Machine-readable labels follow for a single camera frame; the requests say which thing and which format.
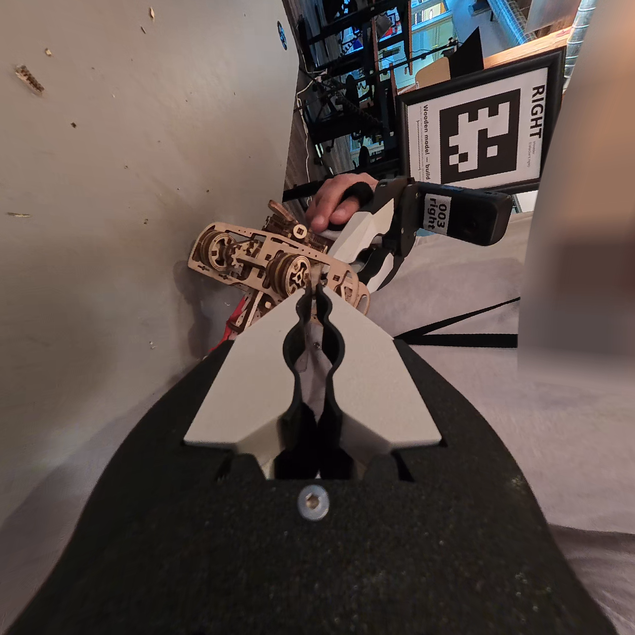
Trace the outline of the framed marker poster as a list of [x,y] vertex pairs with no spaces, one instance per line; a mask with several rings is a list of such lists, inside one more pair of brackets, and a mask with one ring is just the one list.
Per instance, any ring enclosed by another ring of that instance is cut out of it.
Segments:
[[537,190],[560,113],[566,51],[401,94],[403,173],[427,184]]

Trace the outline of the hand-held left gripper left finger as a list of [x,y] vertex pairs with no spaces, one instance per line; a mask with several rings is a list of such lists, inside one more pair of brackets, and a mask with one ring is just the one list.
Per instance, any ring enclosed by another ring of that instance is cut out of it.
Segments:
[[185,444],[237,454],[280,454],[298,445],[302,394],[295,364],[306,349],[311,307],[311,290],[298,290],[230,343]]

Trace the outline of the black shelving rack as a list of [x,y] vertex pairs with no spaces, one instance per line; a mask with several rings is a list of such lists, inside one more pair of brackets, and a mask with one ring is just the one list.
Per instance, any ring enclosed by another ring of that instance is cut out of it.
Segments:
[[360,145],[360,170],[400,164],[396,69],[412,69],[409,1],[323,1],[312,33],[304,15],[297,39],[316,93],[304,116],[310,139],[330,152],[336,140]]

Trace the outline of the wooden model airplane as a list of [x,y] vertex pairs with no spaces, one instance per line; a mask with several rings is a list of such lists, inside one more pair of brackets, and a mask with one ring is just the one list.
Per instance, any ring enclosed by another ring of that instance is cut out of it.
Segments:
[[242,291],[220,343],[234,340],[296,291],[320,284],[366,315],[370,291],[345,261],[338,233],[317,234],[281,204],[261,229],[214,222],[197,237],[187,266]]

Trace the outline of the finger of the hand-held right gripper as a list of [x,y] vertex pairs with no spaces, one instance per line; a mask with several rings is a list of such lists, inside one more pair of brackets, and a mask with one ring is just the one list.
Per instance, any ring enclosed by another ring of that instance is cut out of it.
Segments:
[[329,248],[329,258],[352,264],[377,235],[384,235],[389,231],[393,216],[393,208],[381,208],[375,213],[362,210],[355,212]]
[[371,245],[361,250],[354,260],[354,270],[369,294],[379,290],[394,275],[400,264],[391,250],[378,245]]

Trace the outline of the toothed wood offcut strip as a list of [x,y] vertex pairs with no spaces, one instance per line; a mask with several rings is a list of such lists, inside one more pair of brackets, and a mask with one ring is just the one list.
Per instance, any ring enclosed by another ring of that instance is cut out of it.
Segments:
[[44,93],[44,86],[35,78],[25,65],[17,65],[15,67],[15,74],[36,94],[42,95]]

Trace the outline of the person's right hand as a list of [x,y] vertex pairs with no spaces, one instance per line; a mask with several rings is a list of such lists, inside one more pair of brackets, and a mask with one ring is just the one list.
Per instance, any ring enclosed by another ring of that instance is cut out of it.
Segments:
[[306,212],[306,221],[310,229],[320,234],[326,231],[330,224],[346,224],[364,203],[354,195],[345,196],[345,192],[363,182],[368,184],[372,191],[378,184],[378,180],[367,173],[343,173],[325,181],[314,195]]

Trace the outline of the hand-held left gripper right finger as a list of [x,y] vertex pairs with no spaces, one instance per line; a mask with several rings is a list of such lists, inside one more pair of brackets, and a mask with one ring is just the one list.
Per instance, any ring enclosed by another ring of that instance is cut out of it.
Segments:
[[331,363],[321,423],[347,453],[436,446],[441,433],[394,339],[329,287],[316,291]]

